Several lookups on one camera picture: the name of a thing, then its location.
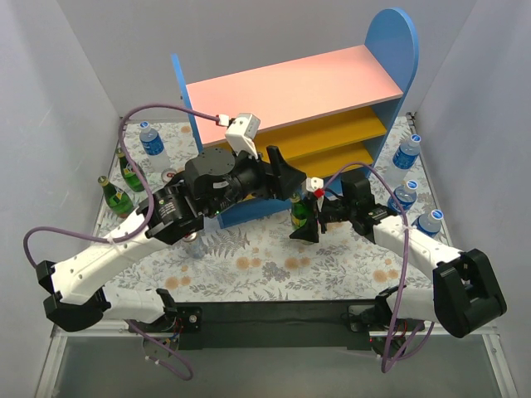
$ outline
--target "green glass bottle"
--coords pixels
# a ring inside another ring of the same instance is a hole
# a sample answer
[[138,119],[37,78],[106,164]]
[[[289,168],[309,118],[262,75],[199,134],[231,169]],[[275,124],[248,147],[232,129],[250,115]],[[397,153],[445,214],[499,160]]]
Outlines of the green glass bottle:
[[298,192],[294,193],[291,198],[291,225],[294,230],[298,230],[306,224],[308,219],[308,209],[302,202]]
[[134,210],[133,202],[123,189],[120,189],[109,182],[106,176],[98,177],[98,183],[103,188],[103,196],[110,210],[118,217],[127,218]]
[[[117,147],[116,149],[116,156],[118,156],[119,160],[119,172],[122,173],[122,177],[124,178],[127,186],[135,192],[143,191],[144,187],[142,185],[142,182],[140,182],[139,176],[134,173],[133,168],[125,157],[125,153],[122,152],[122,149],[120,147]],[[142,170],[142,168],[138,164],[137,167],[145,178],[146,175],[144,174],[144,170]]]

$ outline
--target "clear plastic bottle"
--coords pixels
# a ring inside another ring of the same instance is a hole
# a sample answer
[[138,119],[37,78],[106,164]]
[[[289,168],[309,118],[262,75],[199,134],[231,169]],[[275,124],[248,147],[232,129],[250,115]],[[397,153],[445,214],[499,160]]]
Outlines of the clear plastic bottle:
[[[408,182],[406,182],[405,185],[401,185],[400,187],[395,189],[395,197],[397,197],[404,211],[408,211],[409,209],[411,209],[413,203],[415,203],[415,201],[417,200],[417,188],[417,182],[409,180]],[[397,213],[400,213],[400,210],[398,210],[398,206],[392,199],[392,197],[389,197],[389,200],[387,201],[387,207],[393,209]]]
[[413,134],[409,139],[400,144],[383,177],[389,186],[397,187],[402,184],[407,172],[412,168],[421,152],[420,142],[421,136]]
[[148,154],[149,162],[155,172],[162,172],[169,168],[171,163],[164,149],[163,140],[157,130],[153,129],[148,122],[140,124],[140,142],[144,151]]
[[432,210],[429,213],[424,213],[419,216],[413,222],[413,225],[416,226],[420,232],[434,238],[441,230],[443,216],[442,211],[439,209]]

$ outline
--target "floral tablecloth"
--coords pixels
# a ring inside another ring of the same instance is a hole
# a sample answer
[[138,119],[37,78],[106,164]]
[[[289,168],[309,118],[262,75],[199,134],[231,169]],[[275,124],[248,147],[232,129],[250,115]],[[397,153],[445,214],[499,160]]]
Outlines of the floral tablecloth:
[[[155,123],[174,167],[178,170],[197,155],[189,124]],[[126,143],[144,171],[150,186],[163,186],[160,175],[149,172],[149,162],[139,138],[139,127],[131,124]],[[410,134],[406,118],[398,118],[377,162],[383,172],[401,140]],[[414,221],[435,203],[420,160],[407,175],[419,183],[418,199],[408,212]],[[119,174],[116,162],[110,180],[138,202],[145,193],[133,194]],[[386,203],[388,194],[371,176],[377,201]],[[105,235],[120,221],[109,210],[102,212],[99,235]],[[176,301],[249,301],[305,299],[372,299],[388,286],[397,284],[402,259],[357,235],[347,222],[329,226],[320,242],[304,245],[288,238],[288,211],[222,230],[216,220],[206,223],[202,242],[207,253],[202,259],[189,257],[178,242],[142,259],[117,275],[110,284],[131,288],[166,288]],[[446,243],[445,232],[439,239]],[[429,280],[408,267],[409,289],[429,286]]]

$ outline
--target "purple cable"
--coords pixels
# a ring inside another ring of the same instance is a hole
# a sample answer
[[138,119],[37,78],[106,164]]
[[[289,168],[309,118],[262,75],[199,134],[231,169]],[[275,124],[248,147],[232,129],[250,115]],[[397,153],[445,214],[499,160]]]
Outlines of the purple cable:
[[[380,176],[380,174],[376,171],[374,167],[369,166],[368,164],[364,162],[350,162],[350,163],[345,164],[324,184],[323,189],[326,189],[337,178],[337,176],[341,174],[343,170],[345,170],[347,167],[357,166],[357,165],[368,168],[374,174],[374,176],[378,180],[380,180],[382,185],[385,187],[385,189],[391,195],[392,199],[395,201],[395,204],[397,205],[398,210],[400,211],[400,215],[402,216],[402,221],[404,223],[404,226],[408,226],[409,224],[407,222],[406,212],[404,211],[402,204],[395,196],[391,187],[385,181],[383,181],[382,176]],[[424,340],[422,340],[421,344],[419,344],[419,346],[415,348],[413,352],[410,352],[406,356],[400,358],[404,350],[407,348],[407,346],[409,346],[409,344],[411,344],[411,341],[413,340],[417,332],[420,330],[421,324],[419,323],[417,327],[413,329],[411,336],[402,344],[402,346],[400,347],[398,352],[395,354],[395,356],[394,357],[389,356],[389,351],[391,349],[391,341],[393,338],[395,326],[397,324],[398,309],[400,308],[400,302],[402,301],[402,291],[404,290],[404,286],[406,284],[406,271],[407,271],[408,256],[409,256],[409,229],[406,229],[404,231],[404,252],[402,255],[402,272],[400,273],[400,280],[398,282],[397,299],[395,301],[395,306],[392,309],[391,322],[389,323],[389,330],[387,331],[387,337],[386,337],[385,345],[383,348],[382,373],[387,373],[388,371],[390,371],[391,368],[395,365],[395,363],[397,363],[397,361],[401,359],[406,359],[407,357],[412,357],[415,353],[417,353],[422,348],[422,346],[424,346],[424,344],[426,343],[426,340],[429,338],[431,334],[431,330],[433,329],[433,323],[432,323],[430,330],[424,337]]]
[[[146,190],[146,193],[148,194],[148,203],[149,203],[149,205],[148,205],[148,213],[146,214],[146,217],[145,217],[144,221],[142,222],[142,224],[140,224],[139,227],[136,230],[134,230],[133,232],[130,232],[128,235],[124,235],[124,236],[121,236],[120,238],[114,239],[115,243],[122,243],[122,242],[125,242],[127,240],[130,240],[130,239],[134,238],[136,235],[138,235],[140,232],[142,232],[142,230],[145,228],[145,226],[149,223],[149,220],[151,220],[151,216],[153,215],[153,211],[154,211],[154,208],[155,208],[155,202],[154,202],[154,199],[153,199],[153,194],[151,192],[151,189],[149,189],[148,182],[145,180],[143,174],[139,171],[139,168],[137,167],[136,163],[131,158],[131,155],[129,155],[129,151],[126,148],[125,141],[124,141],[125,125],[129,121],[130,117],[133,116],[134,114],[140,112],[141,110],[151,109],[151,108],[175,109],[175,110],[180,110],[180,111],[186,112],[187,114],[193,114],[193,115],[195,115],[195,116],[197,116],[199,118],[211,120],[212,122],[218,122],[219,121],[219,117],[217,117],[217,116],[211,116],[210,114],[204,114],[202,112],[197,112],[196,110],[185,108],[185,107],[180,106],[180,105],[158,104],[158,103],[142,105],[142,106],[139,106],[137,108],[131,109],[120,120],[119,127],[118,127],[118,142],[119,142],[119,145],[122,148],[122,150],[124,151],[125,158],[129,162],[129,164],[132,166],[132,168],[134,170],[134,173],[138,176],[140,182],[142,183],[142,186]],[[36,226],[35,228],[31,228],[24,235],[24,240],[22,242],[22,245],[24,247],[24,254],[26,255],[27,260],[30,262],[30,264],[32,265],[33,268],[37,267],[37,263],[33,259],[32,254],[30,253],[29,239],[34,233],[36,233],[38,231],[54,232],[56,234],[72,236],[74,238],[79,238],[79,239],[82,239],[82,240],[89,240],[89,241],[97,242],[97,243],[109,243],[104,238],[99,238],[97,236],[82,234],[80,232],[63,230],[61,228],[56,228],[54,226]]]
[[184,373],[178,371],[177,369],[175,369],[173,366],[171,366],[167,362],[160,361],[158,358],[148,356],[148,358],[150,360],[152,360],[153,362],[158,361],[159,365],[164,366],[166,369],[170,370],[173,374],[175,374],[175,376],[179,377],[180,379],[183,379],[184,381],[190,381],[191,379],[193,379],[193,368],[192,368],[192,364],[188,361],[188,359],[183,357],[178,352],[172,350],[170,347],[166,347],[164,344],[162,344],[156,338],[151,337],[146,332],[143,332],[142,330],[140,330],[133,322],[131,322],[131,321],[125,321],[125,322],[129,325],[130,328],[132,328],[140,336],[142,336],[146,340],[149,340],[153,344],[156,344],[157,346],[161,347],[163,350],[166,350],[171,355],[176,357],[188,369],[188,374],[185,375]]

